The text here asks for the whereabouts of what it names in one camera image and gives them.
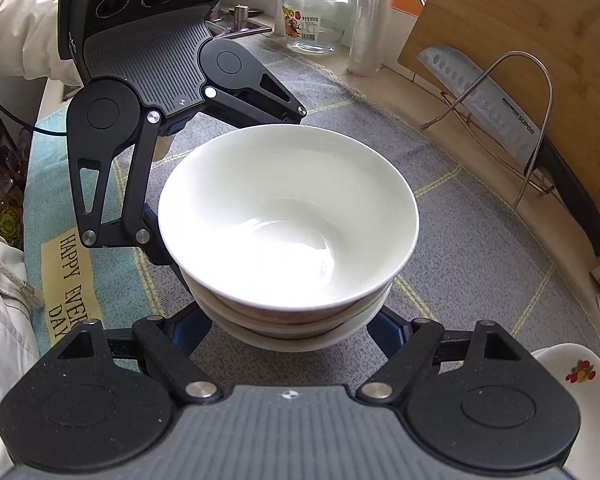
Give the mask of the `white bowl pink flowers front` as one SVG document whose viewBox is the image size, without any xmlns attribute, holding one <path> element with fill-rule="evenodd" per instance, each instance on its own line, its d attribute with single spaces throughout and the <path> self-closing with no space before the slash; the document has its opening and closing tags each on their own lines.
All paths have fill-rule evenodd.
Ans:
<svg viewBox="0 0 600 480">
<path fill-rule="evenodd" d="M 290 334 L 294 330 L 307 333 L 323 326 L 336 327 L 370 310 L 372 304 L 391 287 L 391 283 L 385 284 L 384 287 L 374 290 L 362 299 L 341 307 L 318 310 L 275 310 L 248 306 L 248 304 L 221 298 L 206 286 L 196 282 L 184 270 L 181 270 L 181 274 L 194 297 L 200 299 L 213 313 L 250 330 L 269 330 L 271 327 L 272 332 L 276 334 Z"/>
</svg>

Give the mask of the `plain white bowl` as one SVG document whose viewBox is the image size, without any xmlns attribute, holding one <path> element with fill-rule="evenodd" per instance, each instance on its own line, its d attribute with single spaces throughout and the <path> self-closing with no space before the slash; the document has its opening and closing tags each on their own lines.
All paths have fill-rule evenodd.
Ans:
<svg viewBox="0 0 600 480">
<path fill-rule="evenodd" d="M 279 311 L 338 308 L 392 280 L 419 214 L 399 170 L 362 142 L 297 125 L 243 128 L 198 146 L 159 197 L 181 270 L 215 295 Z"/>
</svg>

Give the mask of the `white plate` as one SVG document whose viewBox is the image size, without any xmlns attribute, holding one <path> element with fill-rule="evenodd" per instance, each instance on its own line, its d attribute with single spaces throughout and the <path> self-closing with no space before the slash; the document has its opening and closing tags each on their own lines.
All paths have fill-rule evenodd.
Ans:
<svg viewBox="0 0 600 480">
<path fill-rule="evenodd" d="M 580 410 L 580 430 L 565 470 L 576 479 L 600 479 L 600 357 L 580 344 L 556 344 L 532 356 L 567 389 Z"/>
</svg>

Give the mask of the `glass jar green lid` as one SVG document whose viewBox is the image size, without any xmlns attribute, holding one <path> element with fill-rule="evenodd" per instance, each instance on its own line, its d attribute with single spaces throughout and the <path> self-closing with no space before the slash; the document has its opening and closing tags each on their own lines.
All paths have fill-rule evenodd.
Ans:
<svg viewBox="0 0 600 480">
<path fill-rule="evenodd" d="M 335 52 L 351 21 L 351 0 L 283 0 L 287 47 L 322 56 Z"/>
</svg>

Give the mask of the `white jacket sleeve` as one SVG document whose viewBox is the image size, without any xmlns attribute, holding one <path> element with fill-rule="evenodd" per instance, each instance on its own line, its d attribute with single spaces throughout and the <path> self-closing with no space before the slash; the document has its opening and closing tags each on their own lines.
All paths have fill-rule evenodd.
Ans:
<svg viewBox="0 0 600 480">
<path fill-rule="evenodd" d="M 78 86 L 71 60 L 58 51 L 59 0 L 0 0 L 0 74 L 27 80 L 50 78 Z"/>
</svg>

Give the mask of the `grey blue checked towel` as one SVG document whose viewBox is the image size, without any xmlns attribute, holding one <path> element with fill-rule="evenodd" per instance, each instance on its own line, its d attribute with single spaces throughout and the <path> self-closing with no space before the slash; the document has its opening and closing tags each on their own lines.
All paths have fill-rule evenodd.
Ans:
<svg viewBox="0 0 600 480">
<path fill-rule="evenodd" d="M 471 330 L 493 320 L 529 351 L 555 344 L 582 344 L 600 357 L 600 335 L 553 258 L 496 194 L 405 122 L 348 88 L 326 68 L 264 37 L 242 40 L 265 66 L 309 107 L 306 124 L 347 133 L 378 151 L 398 168 L 414 191 L 419 210 L 417 246 L 392 285 L 386 306 L 410 320 L 423 316 L 447 330 Z M 169 155 L 151 168 L 147 201 L 157 207 L 163 182 L 197 145 L 232 130 L 197 115 L 175 136 Z M 24 192 L 24 258 L 38 290 L 59 284 L 42 277 L 43 263 L 60 261 L 42 248 L 68 250 L 62 263 L 90 256 L 91 271 L 79 280 L 91 285 L 92 307 L 69 287 L 69 303 L 35 308 L 32 324 L 41 354 L 64 336 L 74 319 L 101 318 L 107 328 L 127 328 L 150 314 L 165 317 L 192 301 L 175 274 L 153 266 L 137 249 L 87 250 L 78 243 L 69 186 L 66 140 L 37 133 L 32 140 Z M 192 359 L 225 390 L 236 384 L 348 384 L 352 389 L 385 357 L 360 330 L 330 348 L 277 353 L 251 347 L 213 326 Z"/>
</svg>

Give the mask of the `tall plastic wrap roll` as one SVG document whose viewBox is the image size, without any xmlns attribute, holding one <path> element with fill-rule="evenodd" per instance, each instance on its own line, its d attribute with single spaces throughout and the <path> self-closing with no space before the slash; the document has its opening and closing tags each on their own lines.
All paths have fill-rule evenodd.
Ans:
<svg viewBox="0 0 600 480">
<path fill-rule="evenodd" d="M 358 0 L 347 70 L 373 77 L 382 62 L 382 42 L 388 26 L 391 0 Z"/>
</svg>

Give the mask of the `steel cleaver knife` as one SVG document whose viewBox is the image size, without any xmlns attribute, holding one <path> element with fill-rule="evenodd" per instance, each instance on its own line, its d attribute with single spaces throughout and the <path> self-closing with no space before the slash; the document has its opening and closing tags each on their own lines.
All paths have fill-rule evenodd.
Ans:
<svg viewBox="0 0 600 480">
<path fill-rule="evenodd" d="M 554 104 L 553 85 L 547 85 L 545 114 L 542 124 L 538 125 L 491 77 L 501 63 L 515 56 L 526 58 L 539 66 L 543 74 L 548 73 L 539 58 L 519 50 L 506 52 L 485 70 L 460 50 L 449 46 L 426 47 L 417 59 L 454 96 L 448 111 L 464 106 L 484 131 L 520 163 L 524 183 L 530 181 L 534 170 L 546 170 L 562 202 L 588 237 L 594 255 L 600 258 L 600 212 L 546 135 Z"/>
</svg>

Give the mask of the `bamboo cutting board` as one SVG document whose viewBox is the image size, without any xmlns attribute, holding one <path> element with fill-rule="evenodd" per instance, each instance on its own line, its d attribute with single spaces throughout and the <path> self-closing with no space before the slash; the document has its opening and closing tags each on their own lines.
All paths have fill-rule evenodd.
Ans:
<svg viewBox="0 0 600 480">
<path fill-rule="evenodd" d="M 588 193 L 576 217 L 600 257 L 600 0 L 427 0 L 398 61 L 435 84 L 429 47 L 490 70 L 545 129 Z"/>
</svg>

